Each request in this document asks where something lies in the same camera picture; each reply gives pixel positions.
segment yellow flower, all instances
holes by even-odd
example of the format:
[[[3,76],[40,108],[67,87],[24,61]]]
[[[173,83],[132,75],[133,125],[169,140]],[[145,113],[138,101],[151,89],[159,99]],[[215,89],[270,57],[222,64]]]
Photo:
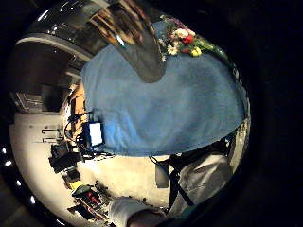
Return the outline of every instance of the yellow flower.
[[[193,49],[190,51],[190,55],[192,57],[198,57],[201,54],[202,54],[202,51],[198,46],[193,47]]]

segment screen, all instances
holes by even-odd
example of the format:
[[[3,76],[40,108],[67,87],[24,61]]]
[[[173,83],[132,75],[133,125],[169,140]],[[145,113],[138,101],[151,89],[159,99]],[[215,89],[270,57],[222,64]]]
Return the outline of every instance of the screen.
[[[102,144],[102,130],[100,123],[93,123],[89,125],[92,146]]]

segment blue cloth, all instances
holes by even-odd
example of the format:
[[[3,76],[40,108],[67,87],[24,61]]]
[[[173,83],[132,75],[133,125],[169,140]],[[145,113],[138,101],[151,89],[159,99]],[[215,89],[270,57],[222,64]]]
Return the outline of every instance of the blue cloth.
[[[156,35],[163,23],[153,25]],[[244,99],[227,67],[210,54],[168,57],[166,73],[145,83],[112,45],[81,71],[85,107],[104,123],[107,151],[148,156],[190,151],[236,129]]]

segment wall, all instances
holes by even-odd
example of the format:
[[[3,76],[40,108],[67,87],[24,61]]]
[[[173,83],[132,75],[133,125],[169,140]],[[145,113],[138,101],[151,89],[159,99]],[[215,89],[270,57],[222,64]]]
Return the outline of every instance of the wall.
[[[88,223],[84,218],[66,210],[74,205],[71,191],[64,187],[61,175],[55,174],[48,162],[50,144],[42,143],[43,137],[53,137],[55,132],[41,134],[41,130],[57,129],[61,122],[58,115],[18,113],[15,124],[9,126],[10,142],[16,165],[34,196],[58,217],[83,226]]]

